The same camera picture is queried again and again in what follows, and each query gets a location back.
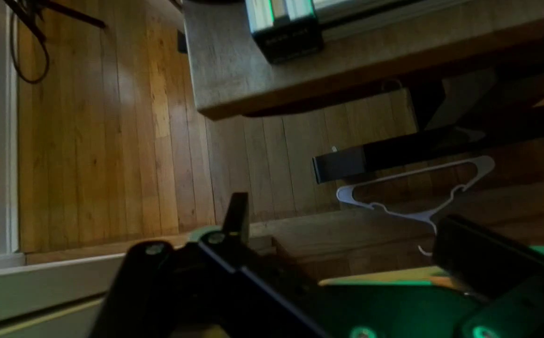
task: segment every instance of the wooden floor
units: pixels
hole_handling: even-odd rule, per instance
[[[210,122],[194,108],[175,28],[149,1],[62,3],[109,28],[45,11],[51,73],[38,86],[19,86],[28,253],[220,223],[233,191],[250,191],[254,221],[338,210],[336,184],[315,184],[312,157],[415,131],[402,90],[310,114]],[[19,48],[25,69],[38,71],[43,58],[25,30]],[[544,140],[492,154],[497,170],[484,189],[544,182]],[[402,197],[434,195],[441,182],[409,178],[400,182]]]

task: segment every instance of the white hanger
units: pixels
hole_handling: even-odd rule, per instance
[[[364,200],[355,199],[355,195],[353,195],[353,191],[357,187],[362,187],[362,185],[374,185],[374,184],[387,182],[387,180],[396,180],[396,178],[404,178],[404,176],[413,176],[413,174],[439,170],[439,169],[445,169],[445,167],[456,167],[456,165],[466,165],[466,163],[471,163],[471,165],[477,167],[475,178],[471,178],[466,184],[454,185],[451,189],[451,193],[449,193],[449,199],[445,199],[441,204],[437,204],[434,208],[428,208],[428,210],[421,210],[421,212],[394,212],[394,210],[389,210],[387,204],[383,204],[383,202],[377,202],[377,200],[364,202]],[[375,210],[375,212],[381,212],[381,214],[387,214],[387,216],[394,216],[394,217],[402,217],[402,219],[411,219],[411,221],[426,223],[437,234],[439,229],[437,229],[437,223],[432,217],[437,212],[441,212],[445,206],[449,206],[456,199],[456,195],[460,195],[460,193],[467,191],[469,187],[473,187],[479,180],[482,180],[494,169],[496,169],[496,159],[494,157],[490,157],[490,155],[479,155],[479,157],[469,157],[469,159],[441,163],[441,165],[434,165],[434,167],[424,167],[424,169],[417,169],[417,170],[409,170],[409,172],[400,172],[400,174],[392,174],[392,176],[381,176],[381,178],[368,180],[368,182],[362,182],[362,184],[340,185],[336,189],[336,199],[340,202],[355,204],[355,206],[360,206],[360,208],[370,208],[370,210]],[[422,255],[432,255],[422,246],[419,246],[419,251]]]

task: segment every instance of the desk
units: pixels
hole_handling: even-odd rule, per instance
[[[195,107],[209,118],[308,110],[370,95],[394,78],[439,77],[544,37],[544,0],[467,3],[332,41],[270,65],[248,33],[244,3],[186,3]]]

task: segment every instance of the green light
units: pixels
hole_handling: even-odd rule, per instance
[[[355,326],[349,338],[377,338],[377,334],[368,326]]]
[[[499,338],[499,334],[490,326],[477,324],[473,328],[473,338]]]

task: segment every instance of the cable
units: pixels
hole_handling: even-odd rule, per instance
[[[51,56],[49,56],[49,50],[47,50],[47,45],[43,39],[40,39],[38,35],[34,35],[40,45],[42,45],[42,50],[43,50],[43,56],[45,56],[45,67],[43,67],[43,73],[38,77],[38,78],[28,78],[17,60],[17,52],[15,52],[15,41],[13,41],[13,24],[15,24],[15,13],[12,11],[10,15],[10,54],[12,54],[12,62],[13,62],[13,69],[15,73],[25,80],[25,82],[30,82],[30,84],[38,84],[38,82],[43,82],[43,78],[47,77],[49,69],[51,69]]]

